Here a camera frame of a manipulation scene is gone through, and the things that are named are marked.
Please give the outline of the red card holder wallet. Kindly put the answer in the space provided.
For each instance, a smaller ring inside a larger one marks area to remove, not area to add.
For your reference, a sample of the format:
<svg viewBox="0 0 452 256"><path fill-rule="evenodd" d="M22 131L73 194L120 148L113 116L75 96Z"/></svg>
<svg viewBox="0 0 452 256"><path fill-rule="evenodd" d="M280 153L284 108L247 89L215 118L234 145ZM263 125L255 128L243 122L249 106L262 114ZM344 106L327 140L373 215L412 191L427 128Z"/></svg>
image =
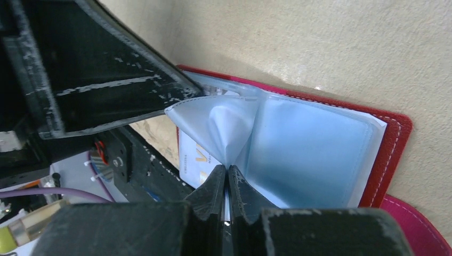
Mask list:
<svg viewBox="0 0 452 256"><path fill-rule="evenodd" d="M416 255L451 255L428 219L388 195L412 120L403 114L181 66L206 99L170 113L220 164L235 164L280 207L377 207Z"/></svg>

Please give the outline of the white credit card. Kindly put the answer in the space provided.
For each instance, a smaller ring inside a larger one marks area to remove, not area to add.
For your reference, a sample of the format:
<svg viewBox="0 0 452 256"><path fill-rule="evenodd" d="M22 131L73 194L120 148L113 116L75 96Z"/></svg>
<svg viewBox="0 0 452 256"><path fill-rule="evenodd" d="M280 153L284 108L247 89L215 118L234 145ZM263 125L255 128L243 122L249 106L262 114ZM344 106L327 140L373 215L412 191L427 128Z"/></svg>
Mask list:
<svg viewBox="0 0 452 256"><path fill-rule="evenodd" d="M193 188L201 186L220 164L210 153L184 132L179 131L179 174Z"/></svg>

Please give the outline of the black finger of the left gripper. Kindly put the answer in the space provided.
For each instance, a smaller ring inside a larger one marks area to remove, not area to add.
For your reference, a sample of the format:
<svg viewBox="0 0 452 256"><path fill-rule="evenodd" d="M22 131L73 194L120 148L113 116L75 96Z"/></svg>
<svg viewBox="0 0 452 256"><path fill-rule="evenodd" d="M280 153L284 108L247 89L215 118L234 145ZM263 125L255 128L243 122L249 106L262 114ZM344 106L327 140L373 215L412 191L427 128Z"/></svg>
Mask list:
<svg viewBox="0 0 452 256"><path fill-rule="evenodd" d="M1 125L43 139L161 115L200 86L98 1L1 1Z"/></svg>

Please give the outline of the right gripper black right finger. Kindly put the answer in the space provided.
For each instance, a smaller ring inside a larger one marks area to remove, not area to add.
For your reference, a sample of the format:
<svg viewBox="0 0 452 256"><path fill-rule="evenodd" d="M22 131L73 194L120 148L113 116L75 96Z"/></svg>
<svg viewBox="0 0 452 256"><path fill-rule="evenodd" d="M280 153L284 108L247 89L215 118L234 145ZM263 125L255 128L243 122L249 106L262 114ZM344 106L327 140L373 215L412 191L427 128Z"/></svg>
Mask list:
<svg viewBox="0 0 452 256"><path fill-rule="evenodd" d="M253 188L239 168L228 169L232 244L235 255L267 255L262 210L276 206Z"/></svg>

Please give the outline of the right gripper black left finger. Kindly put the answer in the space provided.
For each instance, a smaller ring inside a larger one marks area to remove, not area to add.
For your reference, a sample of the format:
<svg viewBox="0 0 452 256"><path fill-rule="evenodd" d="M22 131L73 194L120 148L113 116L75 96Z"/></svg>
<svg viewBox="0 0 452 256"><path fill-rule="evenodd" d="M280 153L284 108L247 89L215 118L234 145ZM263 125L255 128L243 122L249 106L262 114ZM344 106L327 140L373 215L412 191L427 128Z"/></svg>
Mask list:
<svg viewBox="0 0 452 256"><path fill-rule="evenodd" d="M188 195L191 212L185 229L184 255L221 255L227 170L217 165L206 181Z"/></svg>

